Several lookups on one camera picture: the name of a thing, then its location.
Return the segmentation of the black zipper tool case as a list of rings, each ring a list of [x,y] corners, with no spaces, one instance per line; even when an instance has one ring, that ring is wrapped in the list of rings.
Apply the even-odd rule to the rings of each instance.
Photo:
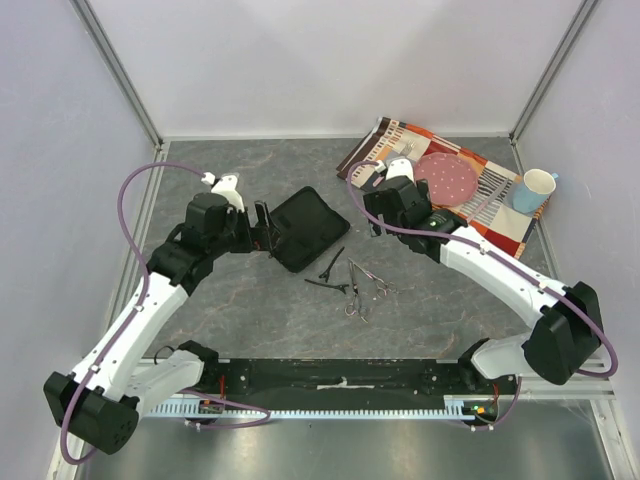
[[[300,273],[350,230],[351,224],[311,186],[305,186],[271,211],[278,229],[273,257],[289,272]]]

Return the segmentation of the black hair clip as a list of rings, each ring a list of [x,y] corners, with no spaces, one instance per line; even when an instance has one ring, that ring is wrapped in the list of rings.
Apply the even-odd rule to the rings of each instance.
[[[305,279],[305,282],[314,286],[337,290],[337,291],[340,291],[342,294],[346,294],[347,289],[349,287],[349,284],[329,284],[329,283],[318,282],[310,279]]]
[[[330,279],[330,275],[331,275],[331,271],[335,265],[335,263],[337,262],[337,260],[339,259],[339,257],[341,256],[341,254],[343,253],[345,247],[341,247],[336,254],[333,256],[333,258],[331,259],[329,265],[326,267],[326,269],[318,275],[318,278],[322,281],[324,281],[325,283],[327,283]]]

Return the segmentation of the silver thinning scissors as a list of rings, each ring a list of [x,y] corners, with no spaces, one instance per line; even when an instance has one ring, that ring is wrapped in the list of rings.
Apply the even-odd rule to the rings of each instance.
[[[378,296],[387,296],[389,293],[398,293],[399,290],[393,282],[387,282],[370,270],[349,258],[350,265],[363,273],[374,285]]]

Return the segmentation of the silver hair scissors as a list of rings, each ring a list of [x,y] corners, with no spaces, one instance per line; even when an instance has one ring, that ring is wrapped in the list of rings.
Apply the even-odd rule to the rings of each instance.
[[[346,305],[344,309],[345,314],[350,317],[357,316],[364,323],[367,323],[368,322],[367,308],[363,305],[363,302],[362,302],[359,285],[357,282],[356,267],[354,262],[351,259],[348,260],[348,267],[349,267],[349,277],[350,277],[352,296],[351,296],[350,302]]]

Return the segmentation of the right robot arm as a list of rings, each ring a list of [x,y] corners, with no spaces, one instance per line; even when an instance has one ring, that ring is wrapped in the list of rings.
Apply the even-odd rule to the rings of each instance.
[[[555,385],[581,371],[601,346],[599,300],[584,282],[566,286],[523,265],[493,246],[464,219],[434,209],[424,181],[406,176],[385,180],[363,197],[374,235],[387,232],[423,254],[473,280],[507,305],[528,330],[470,347],[458,381],[477,394],[505,375],[535,373]]]

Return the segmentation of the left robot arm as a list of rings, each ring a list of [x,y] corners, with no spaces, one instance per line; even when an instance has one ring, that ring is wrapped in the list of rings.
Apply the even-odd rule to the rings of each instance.
[[[75,436],[106,454],[118,452],[140,419],[177,393],[199,396],[227,408],[231,376],[218,353],[193,340],[176,347],[159,364],[137,373],[142,356],[165,323],[208,277],[227,253],[271,251],[278,236],[269,208],[256,202],[250,222],[234,190],[201,193],[187,205],[176,225],[151,257],[133,296],[102,339],[68,374],[52,373],[44,395],[60,428],[65,459]]]

